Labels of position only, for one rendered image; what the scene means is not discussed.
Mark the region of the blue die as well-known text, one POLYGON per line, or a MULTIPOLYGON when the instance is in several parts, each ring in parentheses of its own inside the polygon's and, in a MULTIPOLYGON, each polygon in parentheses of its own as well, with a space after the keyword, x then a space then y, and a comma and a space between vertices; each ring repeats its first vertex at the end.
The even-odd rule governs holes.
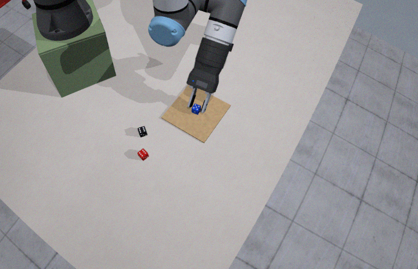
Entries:
POLYGON ((192 113, 198 115, 200 113, 200 111, 201 111, 201 106, 198 105, 198 104, 194 104, 193 107, 192 107, 192 113))

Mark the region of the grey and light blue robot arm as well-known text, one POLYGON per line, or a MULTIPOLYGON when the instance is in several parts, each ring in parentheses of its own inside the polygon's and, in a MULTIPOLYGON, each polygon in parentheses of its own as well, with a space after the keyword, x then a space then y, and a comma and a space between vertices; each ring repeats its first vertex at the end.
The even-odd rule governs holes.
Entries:
MULTIPOLYGON (((178 44, 198 10, 210 13, 209 20, 237 29, 247 3, 247 0, 152 1, 155 16, 148 33, 153 41, 165 47, 178 44)), ((86 31, 93 21, 86 0, 34 0, 34 3, 38 29, 48 40, 72 39, 86 31)))

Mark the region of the tan square mat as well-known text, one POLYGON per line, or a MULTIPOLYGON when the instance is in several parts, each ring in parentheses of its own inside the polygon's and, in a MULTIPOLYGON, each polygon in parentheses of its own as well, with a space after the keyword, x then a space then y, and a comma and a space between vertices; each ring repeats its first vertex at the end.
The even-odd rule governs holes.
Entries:
MULTIPOLYGON (((161 118, 205 143, 231 105, 211 95, 206 111, 194 114, 193 106, 187 107, 192 90, 188 85, 161 118)), ((197 89, 193 105, 202 108, 206 96, 205 91, 197 89)))

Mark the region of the red die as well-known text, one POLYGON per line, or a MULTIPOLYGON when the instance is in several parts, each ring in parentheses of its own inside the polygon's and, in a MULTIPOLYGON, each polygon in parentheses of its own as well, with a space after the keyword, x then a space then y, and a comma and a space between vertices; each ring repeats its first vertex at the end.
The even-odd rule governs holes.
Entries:
POLYGON ((145 151, 145 149, 142 149, 138 152, 139 157, 144 161, 146 158, 149 157, 148 153, 145 151))

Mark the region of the black die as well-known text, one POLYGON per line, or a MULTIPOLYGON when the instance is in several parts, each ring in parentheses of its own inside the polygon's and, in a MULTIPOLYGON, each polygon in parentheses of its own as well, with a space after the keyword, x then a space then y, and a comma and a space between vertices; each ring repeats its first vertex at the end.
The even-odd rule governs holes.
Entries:
POLYGON ((138 132, 140 134, 140 137, 147 136, 145 126, 138 128, 138 132))

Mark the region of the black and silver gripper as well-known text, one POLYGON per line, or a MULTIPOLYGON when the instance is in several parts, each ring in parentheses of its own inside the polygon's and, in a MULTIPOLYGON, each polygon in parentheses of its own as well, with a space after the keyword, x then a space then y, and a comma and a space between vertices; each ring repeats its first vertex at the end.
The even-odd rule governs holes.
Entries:
POLYGON ((227 55, 232 51, 235 33, 235 28, 208 20, 205 38, 201 40, 194 68, 187 79, 187 84, 193 89, 187 107, 193 106, 198 88, 207 94, 201 113, 206 111, 211 94, 216 92, 227 55))

